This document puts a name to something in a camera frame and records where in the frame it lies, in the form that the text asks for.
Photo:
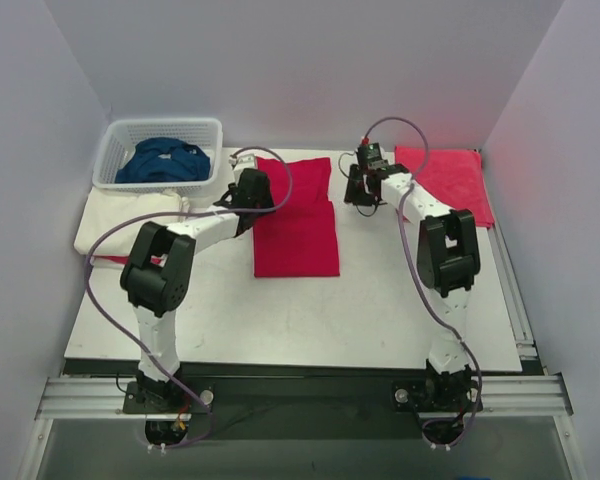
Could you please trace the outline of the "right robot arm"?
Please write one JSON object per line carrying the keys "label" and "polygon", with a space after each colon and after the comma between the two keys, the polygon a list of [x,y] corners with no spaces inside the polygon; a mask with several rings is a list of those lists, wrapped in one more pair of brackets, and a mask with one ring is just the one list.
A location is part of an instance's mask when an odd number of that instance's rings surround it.
{"label": "right robot arm", "polygon": [[373,210],[387,204],[398,213],[409,271],[437,324],[427,366],[438,374],[425,380],[423,395],[431,406],[445,408],[459,395],[449,374],[465,370],[470,361],[464,340],[467,307],[481,268],[474,216],[434,197],[405,166],[386,160],[379,144],[364,139],[355,155],[344,202]]}

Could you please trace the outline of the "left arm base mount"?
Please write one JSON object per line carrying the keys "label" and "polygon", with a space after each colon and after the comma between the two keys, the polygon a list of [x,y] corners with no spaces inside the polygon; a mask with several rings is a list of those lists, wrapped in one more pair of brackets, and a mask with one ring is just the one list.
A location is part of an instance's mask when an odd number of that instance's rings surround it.
{"label": "left arm base mount", "polygon": [[132,379],[126,385],[116,381],[116,388],[123,394],[122,410],[125,414],[203,414],[212,410],[213,388],[200,383],[186,383],[197,392],[199,401],[193,399],[172,381],[154,381],[149,378]]}

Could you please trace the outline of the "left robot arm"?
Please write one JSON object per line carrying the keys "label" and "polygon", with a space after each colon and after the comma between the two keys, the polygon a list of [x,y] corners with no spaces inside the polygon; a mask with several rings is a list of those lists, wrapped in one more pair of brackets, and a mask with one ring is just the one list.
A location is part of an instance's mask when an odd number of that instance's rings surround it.
{"label": "left robot arm", "polygon": [[273,208],[269,177],[247,168],[201,216],[140,227],[120,285],[133,306],[143,344],[137,379],[147,386],[146,398],[157,410],[171,411],[182,399],[183,389],[173,380],[180,370],[175,317],[189,289],[194,256],[242,235]]}

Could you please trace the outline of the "crimson red t-shirt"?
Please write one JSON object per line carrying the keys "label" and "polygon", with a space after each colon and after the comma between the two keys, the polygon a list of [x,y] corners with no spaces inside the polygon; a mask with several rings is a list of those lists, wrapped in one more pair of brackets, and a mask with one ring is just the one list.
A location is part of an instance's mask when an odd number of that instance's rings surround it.
{"label": "crimson red t-shirt", "polygon": [[253,227],[257,278],[337,277],[340,275],[334,206],[329,199],[331,160],[300,160],[286,170],[273,159],[257,166],[271,182],[274,202],[284,206]]}

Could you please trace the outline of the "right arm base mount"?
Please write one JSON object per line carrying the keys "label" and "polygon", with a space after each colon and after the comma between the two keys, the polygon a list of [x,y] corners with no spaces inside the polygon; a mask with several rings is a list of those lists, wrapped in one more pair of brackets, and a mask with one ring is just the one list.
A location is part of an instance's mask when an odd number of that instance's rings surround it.
{"label": "right arm base mount", "polygon": [[456,373],[437,373],[430,365],[392,383],[396,410],[410,413],[469,413],[478,382],[466,366]]}

